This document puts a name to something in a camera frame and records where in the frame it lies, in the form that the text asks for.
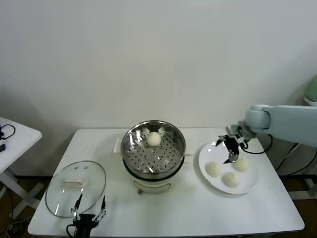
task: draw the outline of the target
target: white table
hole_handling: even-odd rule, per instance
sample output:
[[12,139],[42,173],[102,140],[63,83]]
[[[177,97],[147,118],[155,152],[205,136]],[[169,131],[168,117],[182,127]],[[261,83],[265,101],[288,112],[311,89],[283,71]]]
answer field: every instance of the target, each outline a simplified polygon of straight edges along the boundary
[[[202,145],[216,141],[223,129],[181,129],[186,144],[186,162],[170,190],[139,195],[122,158],[113,152],[125,129],[87,129],[75,133],[56,172],[81,160],[100,163],[106,171],[107,214],[91,232],[93,237],[224,236],[301,230],[304,222],[266,154],[254,156],[259,169],[256,187],[245,195],[216,190],[201,178],[197,156]],[[252,151],[260,143],[250,142]],[[101,200],[86,213],[98,213]],[[66,236],[71,218],[51,214],[43,196],[28,227],[36,236]]]
[[[6,150],[0,153],[0,181],[23,199],[13,210],[13,218],[15,219],[27,205],[34,209],[37,208],[39,200],[35,199],[34,196],[43,188],[43,185],[39,183],[30,193],[26,192],[17,184],[17,179],[8,170],[8,167],[41,139],[42,134],[37,130],[0,117],[0,125],[4,126],[5,124],[14,126],[16,132],[6,141]],[[13,130],[10,127],[5,127],[3,132],[7,137]]]

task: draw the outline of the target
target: white wall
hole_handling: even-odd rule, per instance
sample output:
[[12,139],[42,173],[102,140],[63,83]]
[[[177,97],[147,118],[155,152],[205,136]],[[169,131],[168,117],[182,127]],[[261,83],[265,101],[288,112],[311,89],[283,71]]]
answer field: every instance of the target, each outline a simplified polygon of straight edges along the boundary
[[0,0],[0,114],[42,132],[12,169],[51,175],[78,128],[224,127],[317,72],[315,0]]

